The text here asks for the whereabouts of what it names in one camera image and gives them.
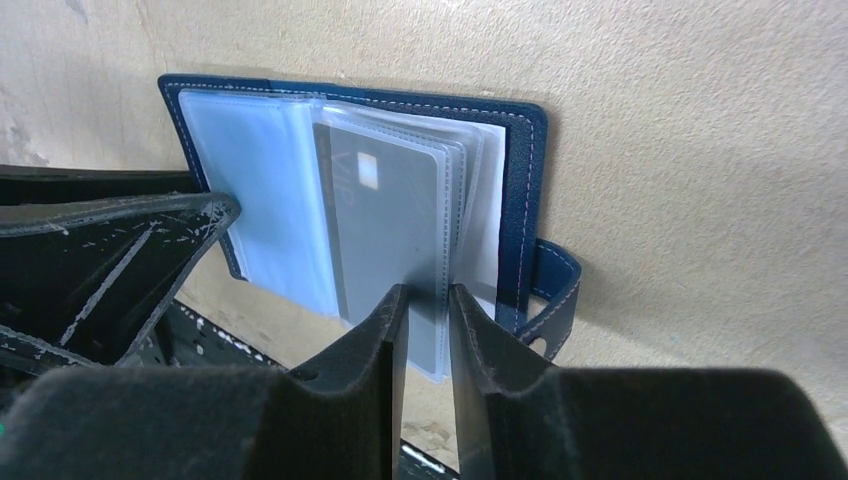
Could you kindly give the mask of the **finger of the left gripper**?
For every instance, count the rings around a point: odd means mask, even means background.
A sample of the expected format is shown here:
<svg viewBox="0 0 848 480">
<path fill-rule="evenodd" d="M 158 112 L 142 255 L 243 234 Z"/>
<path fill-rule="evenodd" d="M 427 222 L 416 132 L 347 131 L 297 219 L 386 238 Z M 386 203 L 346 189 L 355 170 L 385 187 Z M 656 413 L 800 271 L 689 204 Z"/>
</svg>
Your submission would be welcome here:
<svg viewBox="0 0 848 480">
<path fill-rule="evenodd" d="M 239 212 L 221 193 L 3 207 L 2 364 L 124 364 Z"/>
</svg>

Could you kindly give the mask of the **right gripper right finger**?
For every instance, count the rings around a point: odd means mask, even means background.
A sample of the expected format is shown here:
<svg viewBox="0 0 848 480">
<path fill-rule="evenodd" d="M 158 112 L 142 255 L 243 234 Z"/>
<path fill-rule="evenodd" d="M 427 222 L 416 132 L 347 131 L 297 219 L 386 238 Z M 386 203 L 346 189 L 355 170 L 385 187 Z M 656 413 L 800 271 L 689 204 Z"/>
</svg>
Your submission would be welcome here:
<svg viewBox="0 0 848 480">
<path fill-rule="evenodd" d="M 819 413 L 785 374 L 563 368 L 449 294 L 465 479 L 843 479 Z"/>
</svg>

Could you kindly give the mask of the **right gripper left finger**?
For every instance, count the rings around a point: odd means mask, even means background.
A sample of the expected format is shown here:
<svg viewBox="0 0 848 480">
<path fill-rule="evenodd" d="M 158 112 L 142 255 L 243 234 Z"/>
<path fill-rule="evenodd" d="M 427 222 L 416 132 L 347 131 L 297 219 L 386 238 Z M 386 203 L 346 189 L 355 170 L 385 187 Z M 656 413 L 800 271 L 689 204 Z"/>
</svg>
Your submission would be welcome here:
<svg viewBox="0 0 848 480">
<path fill-rule="evenodd" d="M 3 417 L 5 479 L 393 479 L 409 295 L 294 369 L 68 367 Z"/>
</svg>

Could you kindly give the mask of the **blue leather card holder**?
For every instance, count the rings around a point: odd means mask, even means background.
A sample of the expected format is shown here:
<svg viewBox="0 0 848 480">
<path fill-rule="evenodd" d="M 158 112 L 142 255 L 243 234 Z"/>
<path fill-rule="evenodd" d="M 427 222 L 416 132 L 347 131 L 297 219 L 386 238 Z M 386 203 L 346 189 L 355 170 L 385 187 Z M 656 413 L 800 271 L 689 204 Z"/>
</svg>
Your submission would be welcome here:
<svg viewBox="0 0 848 480">
<path fill-rule="evenodd" d="M 397 131 L 443 154 L 437 300 L 440 382 L 450 374 L 448 290 L 554 357 L 571 332 L 581 268 L 537 235 L 548 119 L 533 103 L 294 82 L 165 74 L 158 80 L 191 176 L 241 212 L 221 241 L 231 275 L 320 315 L 340 315 L 313 124 Z"/>
</svg>

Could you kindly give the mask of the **black VIP card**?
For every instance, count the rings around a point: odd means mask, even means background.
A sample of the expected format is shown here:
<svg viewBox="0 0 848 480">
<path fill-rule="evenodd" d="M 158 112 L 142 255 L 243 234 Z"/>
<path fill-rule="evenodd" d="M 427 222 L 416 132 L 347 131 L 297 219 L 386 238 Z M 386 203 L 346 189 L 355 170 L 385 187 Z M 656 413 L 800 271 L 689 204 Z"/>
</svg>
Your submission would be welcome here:
<svg viewBox="0 0 848 480">
<path fill-rule="evenodd" d="M 443 372 L 437 300 L 445 240 L 443 154 L 397 131 L 341 120 L 313 124 L 337 273 L 339 311 L 363 322 L 395 284 L 409 289 L 408 361 Z"/>
</svg>

